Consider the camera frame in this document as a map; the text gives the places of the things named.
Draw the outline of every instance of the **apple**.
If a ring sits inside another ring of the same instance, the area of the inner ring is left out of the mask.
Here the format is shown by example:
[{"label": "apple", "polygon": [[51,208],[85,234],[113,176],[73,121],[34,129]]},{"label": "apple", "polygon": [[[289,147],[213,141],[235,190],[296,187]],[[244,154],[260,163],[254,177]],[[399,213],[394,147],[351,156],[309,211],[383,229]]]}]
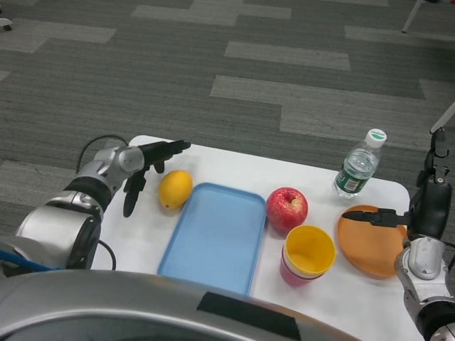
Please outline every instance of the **apple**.
[{"label": "apple", "polygon": [[282,234],[301,225],[308,215],[308,202],[303,194],[290,187],[278,188],[267,199],[267,219]]}]

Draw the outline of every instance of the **plastic bottle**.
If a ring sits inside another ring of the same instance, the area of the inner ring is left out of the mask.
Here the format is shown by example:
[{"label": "plastic bottle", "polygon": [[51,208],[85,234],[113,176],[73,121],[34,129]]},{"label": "plastic bottle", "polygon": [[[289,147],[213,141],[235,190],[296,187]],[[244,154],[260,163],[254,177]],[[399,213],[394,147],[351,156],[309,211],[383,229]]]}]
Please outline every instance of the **plastic bottle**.
[{"label": "plastic bottle", "polygon": [[349,152],[335,178],[335,188],[341,197],[355,197],[362,190],[378,169],[381,147],[386,140],[384,131],[371,129],[364,142]]}]

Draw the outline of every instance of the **stacked cups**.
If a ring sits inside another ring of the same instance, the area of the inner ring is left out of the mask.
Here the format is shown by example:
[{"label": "stacked cups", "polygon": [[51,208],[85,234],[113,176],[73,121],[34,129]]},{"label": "stacked cups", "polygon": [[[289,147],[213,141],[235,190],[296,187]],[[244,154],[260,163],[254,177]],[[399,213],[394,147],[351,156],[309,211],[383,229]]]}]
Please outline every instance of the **stacked cups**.
[{"label": "stacked cups", "polygon": [[298,226],[287,235],[279,272],[290,286],[303,286],[324,275],[335,258],[335,244],[325,231]]}]

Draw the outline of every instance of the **lemon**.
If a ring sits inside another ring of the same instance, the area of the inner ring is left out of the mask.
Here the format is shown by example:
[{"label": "lemon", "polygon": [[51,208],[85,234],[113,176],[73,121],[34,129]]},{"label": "lemon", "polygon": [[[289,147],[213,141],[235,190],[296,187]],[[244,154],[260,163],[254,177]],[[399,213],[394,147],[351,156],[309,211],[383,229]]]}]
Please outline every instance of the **lemon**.
[{"label": "lemon", "polygon": [[193,179],[184,170],[173,170],[159,184],[159,201],[164,207],[177,208],[190,197]]}]

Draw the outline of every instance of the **chair leg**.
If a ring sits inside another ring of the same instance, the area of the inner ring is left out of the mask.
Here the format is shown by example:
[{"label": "chair leg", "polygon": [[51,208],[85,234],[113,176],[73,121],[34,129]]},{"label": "chair leg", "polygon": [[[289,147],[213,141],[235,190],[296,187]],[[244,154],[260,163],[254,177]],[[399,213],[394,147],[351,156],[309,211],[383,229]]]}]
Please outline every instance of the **chair leg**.
[{"label": "chair leg", "polygon": [[405,25],[403,26],[403,29],[401,30],[403,33],[407,32],[407,29],[411,26],[411,23],[413,22],[415,16],[417,15],[417,12],[420,9],[420,6],[425,2],[425,0],[417,0],[415,2],[414,8],[412,9],[411,13],[409,14],[409,17],[406,20]]}]

